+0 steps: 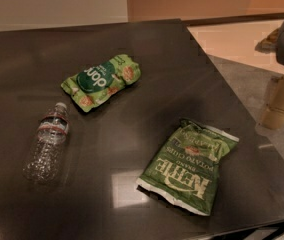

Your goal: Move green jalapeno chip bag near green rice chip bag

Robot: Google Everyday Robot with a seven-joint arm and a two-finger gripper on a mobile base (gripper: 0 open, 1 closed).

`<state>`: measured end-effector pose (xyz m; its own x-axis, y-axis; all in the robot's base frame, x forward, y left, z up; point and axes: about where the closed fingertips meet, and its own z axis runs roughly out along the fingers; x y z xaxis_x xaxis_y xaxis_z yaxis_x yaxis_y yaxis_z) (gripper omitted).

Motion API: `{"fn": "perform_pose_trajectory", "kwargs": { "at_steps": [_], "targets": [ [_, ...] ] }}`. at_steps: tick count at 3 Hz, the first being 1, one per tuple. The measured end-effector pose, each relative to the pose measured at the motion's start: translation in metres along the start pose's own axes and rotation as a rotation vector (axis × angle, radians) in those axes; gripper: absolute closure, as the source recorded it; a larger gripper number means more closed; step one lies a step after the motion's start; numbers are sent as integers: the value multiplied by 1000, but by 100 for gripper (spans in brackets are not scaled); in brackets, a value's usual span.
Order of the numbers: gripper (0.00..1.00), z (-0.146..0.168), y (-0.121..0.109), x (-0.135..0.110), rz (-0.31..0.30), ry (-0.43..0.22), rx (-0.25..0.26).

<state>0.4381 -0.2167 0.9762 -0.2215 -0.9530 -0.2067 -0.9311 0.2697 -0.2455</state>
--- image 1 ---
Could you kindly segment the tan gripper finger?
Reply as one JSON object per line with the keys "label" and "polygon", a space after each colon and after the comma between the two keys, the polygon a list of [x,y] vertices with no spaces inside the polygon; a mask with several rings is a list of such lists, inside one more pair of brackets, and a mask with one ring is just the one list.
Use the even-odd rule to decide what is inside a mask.
{"label": "tan gripper finger", "polygon": [[268,129],[284,126],[284,75],[276,82],[270,100],[262,114],[260,124]]}

